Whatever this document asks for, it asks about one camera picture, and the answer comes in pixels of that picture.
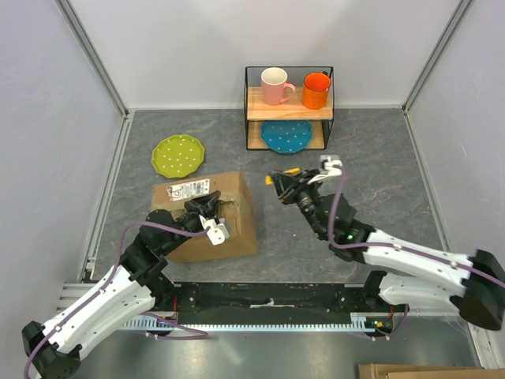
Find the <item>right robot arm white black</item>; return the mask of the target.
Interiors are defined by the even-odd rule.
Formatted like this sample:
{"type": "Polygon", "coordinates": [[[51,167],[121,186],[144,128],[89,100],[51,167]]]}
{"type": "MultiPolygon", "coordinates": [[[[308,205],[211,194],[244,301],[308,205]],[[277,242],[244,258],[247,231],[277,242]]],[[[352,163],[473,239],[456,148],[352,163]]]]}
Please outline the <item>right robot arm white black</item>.
{"type": "Polygon", "coordinates": [[[314,235],[344,261],[381,266],[406,274],[404,280],[384,271],[371,272],[361,291],[373,311],[385,305],[423,300],[446,304],[461,318],[491,331],[503,327],[504,269],[485,250],[472,255],[434,250],[391,236],[355,218],[355,209],[340,191],[322,196],[322,181],[342,175],[342,168],[272,171],[266,178],[285,205],[296,205],[314,235]]]}

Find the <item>brown cardboard express box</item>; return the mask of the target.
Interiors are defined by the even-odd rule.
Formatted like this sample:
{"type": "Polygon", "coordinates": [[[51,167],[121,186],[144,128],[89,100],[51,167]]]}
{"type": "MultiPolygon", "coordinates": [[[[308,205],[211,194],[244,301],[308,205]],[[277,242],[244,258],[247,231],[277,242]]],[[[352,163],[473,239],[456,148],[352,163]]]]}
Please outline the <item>brown cardboard express box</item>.
{"type": "Polygon", "coordinates": [[[218,190],[218,217],[230,228],[230,237],[223,244],[212,245],[207,237],[192,238],[168,255],[177,263],[210,261],[254,255],[258,251],[253,196],[241,172],[205,175],[179,182],[155,184],[151,190],[151,210],[166,209],[178,218],[184,203],[218,190]]]}

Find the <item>yellow utility knife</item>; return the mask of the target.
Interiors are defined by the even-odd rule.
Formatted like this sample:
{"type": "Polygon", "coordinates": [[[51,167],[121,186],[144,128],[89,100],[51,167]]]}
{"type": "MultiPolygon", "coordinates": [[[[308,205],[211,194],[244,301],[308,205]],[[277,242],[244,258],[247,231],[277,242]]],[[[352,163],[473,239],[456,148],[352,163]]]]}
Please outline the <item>yellow utility knife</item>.
{"type": "Polygon", "coordinates": [[[283,178],[295,178],[297,175],[301,173],[300,167],[291,168],[285,171],[272,171],[269,172],[265,177],[265,184],[267,186],[273,185],[276,181],[280,181],[283,178]]]}

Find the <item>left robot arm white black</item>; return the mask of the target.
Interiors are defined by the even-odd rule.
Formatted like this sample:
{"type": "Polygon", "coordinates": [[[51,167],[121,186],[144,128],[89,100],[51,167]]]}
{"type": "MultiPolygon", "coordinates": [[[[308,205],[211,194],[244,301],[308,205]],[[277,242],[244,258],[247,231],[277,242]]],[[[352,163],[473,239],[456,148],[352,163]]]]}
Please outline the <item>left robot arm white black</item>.
{"type": "Polygon", "coordinates": [[[24,377],[35,370],[41,378],[69,378],[104,339],[137,315],[166,310],[174,285],[163,275],[167,256],[191,238],[207,237],[213,245],[229,237],[226,221],[218,217],[220,191],[184,204],[173,217],[156,209],[135,222],[138,233],[129,246],[120,245],[107,274],[71,306],[43,323],[22,329],[27,361],[24,377]]]}

